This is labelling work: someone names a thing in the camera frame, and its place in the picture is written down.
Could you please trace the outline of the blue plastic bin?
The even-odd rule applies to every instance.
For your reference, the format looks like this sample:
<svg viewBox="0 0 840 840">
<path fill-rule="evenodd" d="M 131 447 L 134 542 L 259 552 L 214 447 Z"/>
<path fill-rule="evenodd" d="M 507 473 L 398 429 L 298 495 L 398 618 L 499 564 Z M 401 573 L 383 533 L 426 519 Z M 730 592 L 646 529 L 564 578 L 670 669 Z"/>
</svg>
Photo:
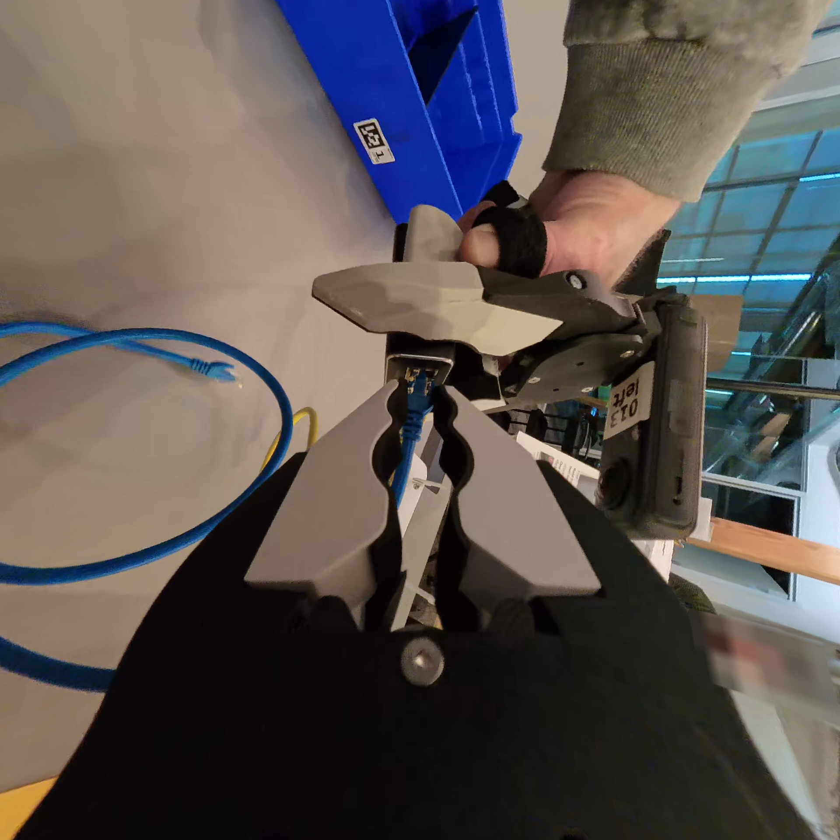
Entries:
<svg viewBox="0 0 840 840">
<path fill-rule="evenodd" d="M 458 219 L 522 137 L 501 1 L 279 1 L 395 223 Z"/>
</svg>

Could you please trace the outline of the black ethernet splitter box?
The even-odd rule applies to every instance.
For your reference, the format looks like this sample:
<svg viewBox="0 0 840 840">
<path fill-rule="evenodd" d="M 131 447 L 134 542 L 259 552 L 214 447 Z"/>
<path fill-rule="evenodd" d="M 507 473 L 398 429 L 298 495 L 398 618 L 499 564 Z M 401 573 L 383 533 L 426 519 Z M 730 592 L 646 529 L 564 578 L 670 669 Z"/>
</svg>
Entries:
<svg viewBox="0 0 840 840">
<path fill-rule="evenodd" d="M 409 394 L 429 396 L 455 367 L 452 342 L 425 340 L 406 332 L 389 333 L 385 342 L 384 382 L 407 383 Z"/>
</svg>

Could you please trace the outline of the person's left forearm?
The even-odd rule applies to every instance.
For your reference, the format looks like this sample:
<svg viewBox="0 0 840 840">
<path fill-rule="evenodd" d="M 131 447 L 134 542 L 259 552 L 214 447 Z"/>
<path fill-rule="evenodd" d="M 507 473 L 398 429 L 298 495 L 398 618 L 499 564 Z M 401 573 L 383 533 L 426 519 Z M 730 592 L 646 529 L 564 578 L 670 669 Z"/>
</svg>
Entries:
<svg viewBox="0 0 840 840">
<path fill-rule="evenodd" d="M 619 175 L 694 202 L 830 2 L 570 2 L 546 172 Z"/>
</svg>

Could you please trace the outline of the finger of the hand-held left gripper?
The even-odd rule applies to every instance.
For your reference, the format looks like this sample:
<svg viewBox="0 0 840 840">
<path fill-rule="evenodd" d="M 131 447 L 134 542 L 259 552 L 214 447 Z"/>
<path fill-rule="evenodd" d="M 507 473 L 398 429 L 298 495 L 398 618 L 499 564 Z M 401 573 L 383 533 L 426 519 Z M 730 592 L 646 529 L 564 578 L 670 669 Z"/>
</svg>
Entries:
<svg viewBox="0 0 840 840">
<path fill-rule="evenodd" d="M 311 294 L 370 333 L 409 333 L 506 356 L 547 339 L 564 323 L 484 299 L 478 268 L 410 261 L 357 266 L 317 277 Z"/>
</svg>

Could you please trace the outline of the wooden support post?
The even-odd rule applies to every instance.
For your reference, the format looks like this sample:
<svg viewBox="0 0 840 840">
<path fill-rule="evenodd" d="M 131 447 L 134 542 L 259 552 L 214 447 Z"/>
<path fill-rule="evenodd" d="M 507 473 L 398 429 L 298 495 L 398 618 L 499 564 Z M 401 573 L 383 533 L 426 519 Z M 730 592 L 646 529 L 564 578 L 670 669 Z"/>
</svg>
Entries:
<svg viewBox="0 0 840 840">
<path fill-rule="evenodd" d="M 839 585 L 839 549 L 747 524 L 711 518 L 710 539 L 686 543 L 731 557 Z"/>
</svg>

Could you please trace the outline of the black floor lamp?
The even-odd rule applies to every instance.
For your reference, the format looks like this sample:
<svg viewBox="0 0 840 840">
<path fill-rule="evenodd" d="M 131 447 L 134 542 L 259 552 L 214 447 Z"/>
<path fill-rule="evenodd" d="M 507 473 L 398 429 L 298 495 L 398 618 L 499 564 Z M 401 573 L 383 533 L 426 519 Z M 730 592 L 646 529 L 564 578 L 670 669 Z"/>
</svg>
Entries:
<svg viewBox="0 0 840 840">
<path fill-rule="evenodd" d="M 706 389 L 712 392 L 730 392 L 765 394 L 767 396 L 781 396 L 796 400 L 824 400 L 839 402 L 839 390 L 821 386 L 788 384 L 769 381 L 745 381 L 720 377 L 708 377 Z"/>
</svg>

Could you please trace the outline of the person's left hand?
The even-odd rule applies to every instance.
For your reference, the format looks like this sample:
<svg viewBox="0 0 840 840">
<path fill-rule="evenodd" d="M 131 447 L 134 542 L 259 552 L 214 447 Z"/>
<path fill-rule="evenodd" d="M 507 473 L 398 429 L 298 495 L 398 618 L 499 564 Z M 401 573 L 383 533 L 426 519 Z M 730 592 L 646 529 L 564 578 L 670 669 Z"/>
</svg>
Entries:
<svg viewBox="0 0 840 840">
<path fill-rule="evenodd" d="M 527 261 L 539 262 L 541 277 L 583 270 L 614 287 L 680 207 L 679 199 L 620 175 L 546 173 L 527 201 L 544 229 L 545 246 L 529 248 Z"/>
</svg>

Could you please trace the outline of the cardboard box with blue label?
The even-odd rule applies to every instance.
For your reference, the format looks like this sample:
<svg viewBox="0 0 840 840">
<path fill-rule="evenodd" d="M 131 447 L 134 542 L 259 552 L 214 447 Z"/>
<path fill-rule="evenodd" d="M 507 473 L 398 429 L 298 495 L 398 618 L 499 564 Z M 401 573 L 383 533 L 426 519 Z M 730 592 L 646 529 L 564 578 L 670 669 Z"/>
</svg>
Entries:
<svg viewBox="0 0 840 840">
<path fill-rule="evenodd" d="M 707 324 L 707 372 L 720 372 L 734 351 L 740 330 L 743 297 L 737 295 L 691 295 L 690 305 Z"/>
</svg>

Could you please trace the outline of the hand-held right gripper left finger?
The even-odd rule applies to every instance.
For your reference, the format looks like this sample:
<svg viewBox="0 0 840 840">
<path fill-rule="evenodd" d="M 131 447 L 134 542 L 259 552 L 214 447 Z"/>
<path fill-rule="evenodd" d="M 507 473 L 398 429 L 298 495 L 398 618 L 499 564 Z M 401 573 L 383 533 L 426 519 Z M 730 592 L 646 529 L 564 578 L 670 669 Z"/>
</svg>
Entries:
<svg viewBox="0 0 840 840">
<path fill-rule="evenodd" d="M 403 385 L 390 380 L 305 455 L 245 574 L 254 587 L 339 597 L 389 631 L 403 591 L 390 485 L 403 460 Z"/>
</svg>

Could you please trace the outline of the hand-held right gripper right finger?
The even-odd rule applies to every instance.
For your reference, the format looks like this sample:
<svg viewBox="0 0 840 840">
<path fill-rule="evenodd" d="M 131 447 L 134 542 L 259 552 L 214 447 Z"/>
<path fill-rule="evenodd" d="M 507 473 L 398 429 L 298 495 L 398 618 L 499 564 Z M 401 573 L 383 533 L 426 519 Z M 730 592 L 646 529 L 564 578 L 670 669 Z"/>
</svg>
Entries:
<svg viewBox="0 0 840 840">
<path fill-rule="evenodd" d="M 439 464 L 451 483 L 434 597 L 443 629 L 475 633 L 504 602 L 602 588 L 548 478 L 561 479 L 453 386 L 434 399 Z"/>
</svg>

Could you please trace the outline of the printed instruction sheet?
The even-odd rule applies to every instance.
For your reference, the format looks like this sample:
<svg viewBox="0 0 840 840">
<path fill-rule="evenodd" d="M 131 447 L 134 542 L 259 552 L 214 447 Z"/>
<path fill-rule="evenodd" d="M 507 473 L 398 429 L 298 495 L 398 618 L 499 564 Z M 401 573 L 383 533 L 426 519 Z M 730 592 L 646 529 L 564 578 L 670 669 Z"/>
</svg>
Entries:
<svg viewBox="0 0 840 840">
<path fill-rule="evenodd" d="M 563 478 L 572 484 L 589 502 L 595 503 L 595 491 L 599 472 L 584 462 L 565 454 L 559 448 L 538 441 L 524 432 L 517 432 L 514 437 L 517 443 L 526 449 L 530 455 L 548 463 Z M 711 500 L 699 499 L 698 515 L 695 530 L 690 534 L 693 539 L 709 542 L 712 536 Z M 676 543 L 685 538 L 675 539 L 632 539 L 642 554 L 650 563 L 665 574 L 670 569 Z"/>
</svg>

